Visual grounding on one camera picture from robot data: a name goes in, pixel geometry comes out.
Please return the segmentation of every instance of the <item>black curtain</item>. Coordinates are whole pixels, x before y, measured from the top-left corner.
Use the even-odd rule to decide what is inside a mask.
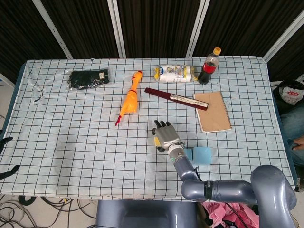
[[[118,0],[127,58],[185,57],[199,0]]]
[[[193,56],[262,57],[304,9],[303,0],[211,0]]]
[[[271,81],[297,79],[304,74],[304,25],[268,62]]]
[[[28,59],[65,59],[32,0],[0,0],[0,73],[16,82]]]
[[[119,58],[107,0],[42,0],[73,58]]]

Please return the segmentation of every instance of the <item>floor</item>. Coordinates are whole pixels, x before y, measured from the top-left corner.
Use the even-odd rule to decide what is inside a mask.
[[[13,93],[13,88],[9,85],[6,85],[4,82],[0,81],[0,129],[2,128],[2,125],[4,123],[7,109],[10,104],[10,99],[8,97],[11,97]],[[304,208],[304,192],[303,193],[296,193],[297,195],[297,205],[292,210],[293,216],[298,221],[299,225],[304,228],[304,216],[302,209]],[[33,224],[29,220],[28,216],[25,215],[24,218],[22,218],[22,208],[21,209],[15,209],[15,214],[12,218],[13,213],[10,213],[10,208],[7,208],[7,206],[11,206],[11,208],[14,208],[16,206],[12,206],[12,204],[8,203],[17,203],[15,200],[18,200],[17,196],[0,196],[0,218],[5,217],[10,219],[20,221],[21,225],[31,227]],[[77,201],[76,199],[72,200],[67,199],[67,202],[64,203],[63,199],[58,198],[48,198],[48,200],[52,203],[49,205],[45,201],[42,200],[42,198],[37,197],[35,201],[29,205],[25,206],[25,209],[30,213],[30,215],[33,217],[33,220],[35,221],[37,226],[40,227],[52,227],[52,228],[61,228],[61,227],[73,227],[73,228],[88,228],[92,227],[93,224],[95,224],[95,216],[96,216],[96,210],[97,210],[97,200],[85,200],[80,199]],[[72,211],[72,212],[59,212],[58,209],[66,210],[66,211]],[[2,228],[11,228],[12,226],[10,224],[3,224],[3,219],[0,219],[0,227]],[[21,228],[22,226],[15,224],[14,228]]]

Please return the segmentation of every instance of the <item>jeans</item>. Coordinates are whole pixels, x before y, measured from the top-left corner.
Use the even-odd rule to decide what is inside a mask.
[[[294,164],[304,167],[304,150],[292,150],[293,147],[297,146],[294,139],[304,135],[304,103],[299,104],[288,113],[282,114],[281,120]]]

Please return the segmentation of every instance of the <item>blue sponge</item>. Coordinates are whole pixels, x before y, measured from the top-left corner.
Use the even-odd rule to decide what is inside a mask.
[[[211,149],[209,147],[193,147],[193,166],[210,165]]]
[[[190,161],[192,161],[193,157],[192,157],[192,149],[191,148],[186,148],[184,149],[187,157],[189,158]]]

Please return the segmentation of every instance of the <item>plastic bottle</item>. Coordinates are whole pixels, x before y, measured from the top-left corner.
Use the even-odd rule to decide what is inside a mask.
[[[194,78],[194,68],[188,65],[160,65],[154,75],[158,82],[186,83]]]
[[[210,77],[212,73],[215,71],[215,69],[219,65],[219,55],[220,55],[221,49],[219,47],[216,47],[213,50],[213,53],[207,56],[203,70],[200,73],[198,77],[198,81],[201,84],[207,84],[210,81]]]

